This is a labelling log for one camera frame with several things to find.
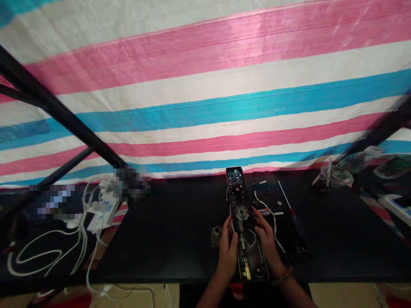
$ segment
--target floor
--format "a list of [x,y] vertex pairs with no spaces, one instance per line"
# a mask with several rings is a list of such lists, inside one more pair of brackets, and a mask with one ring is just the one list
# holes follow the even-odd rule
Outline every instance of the floor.
[[[119,285],[125,289],[136,288],[137,291],[133,291],[129,296],[129,292],[111,288],[108,293],[112,297],[126,297],[123,300],[109,300],[106,297],[101,297],[98,294],[93,295],[93,301],[90,308],[128,308],[128,307],[156,307],[156,308],[175,308],[178,307],[179,302],[179,285],[170,284],[170,295],[172,300],[176,303],[174,306],[168,300],[168,293],[164,290],[163,284],[121,284]],[[397,287],[404,287],[403,285],[396,284]],[[97,290],[102,290],[104,285],[93,286]],[[395,295],[403,299],[411,300],[411,290],[402,291],[396,290],[385,284],[378,284],[378,290],[382,297],[387,297],[389,294]],[[311,293],[313,295],[314,302],[320,308],[378,308],[388,307],[388,305],[381,305],[377,300],[377,292],[372,284],[369,283],[315,283],[310,284]],[[69,288],[69,295],[65,295],[63,292],[57,295],[51,304],[61,302],[67,298],[76,297],[87,292],[85,287],[73,287]],[[27,303],[33,298],[34,294],[25,294],[20,296],[12,296],[3,299],[0,302],[0,308],[6,307],[25,307]]]

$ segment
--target bottle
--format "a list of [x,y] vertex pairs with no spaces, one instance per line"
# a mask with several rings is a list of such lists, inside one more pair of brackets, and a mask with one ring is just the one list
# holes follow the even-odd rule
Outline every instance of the bottle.
[[351,154],[340,161],[337,166],[356,174],[365,169],[373,158],[382,154],[382,149],[376,146],[369,146],[364,151]]
[[374,174],[383,179],[392,180],[411,171],[411,155],[398,154],[374,169]]

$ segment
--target black metal frame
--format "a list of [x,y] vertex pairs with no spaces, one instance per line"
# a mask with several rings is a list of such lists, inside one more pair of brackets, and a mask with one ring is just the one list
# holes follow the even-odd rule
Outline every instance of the black metal frame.
[[351,155],[364,151],[370,145],[379,145],[400,128],[411,129],[411,97],[408,97],[394,111],[388,113],[375,123],[375,128],[362,140],[357,141],[346,153]]
[[89,129],[73,112],[63,105],[57,97],[42,85],[1,45],[0,74],[19,90],[17,91],[10,87],[0,85],[1,94],[42,108],[88,146],[83,152],[42,180],[34,190],[29,190],[22,194],[13,206],[5,209],[4,216],[18,213],[32,201],[34,196],[39,195],[47,186],[54,184],[93,152],[96,152],[104,158],[114,168],[125,167],[126,162],[123,161],[120,156]]

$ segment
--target plastic cup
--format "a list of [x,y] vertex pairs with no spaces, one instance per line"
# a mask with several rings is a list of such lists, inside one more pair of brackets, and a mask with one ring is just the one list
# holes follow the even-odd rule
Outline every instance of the plastic cup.
[[354,178],[347,170],[331,166],[330,180],[327,186],[327,171],[328,166],[322,166],[320,174],[311,183],[311,186],[321,193],[327,193],[343,186],[351,186],[354,183]]

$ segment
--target straw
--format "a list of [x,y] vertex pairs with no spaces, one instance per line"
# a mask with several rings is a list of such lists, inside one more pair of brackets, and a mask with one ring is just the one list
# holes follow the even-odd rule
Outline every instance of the straw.
[[330,185],[330,177],[331,177],[331,157],[328,158],[328,169],[327,169],[327,187]]

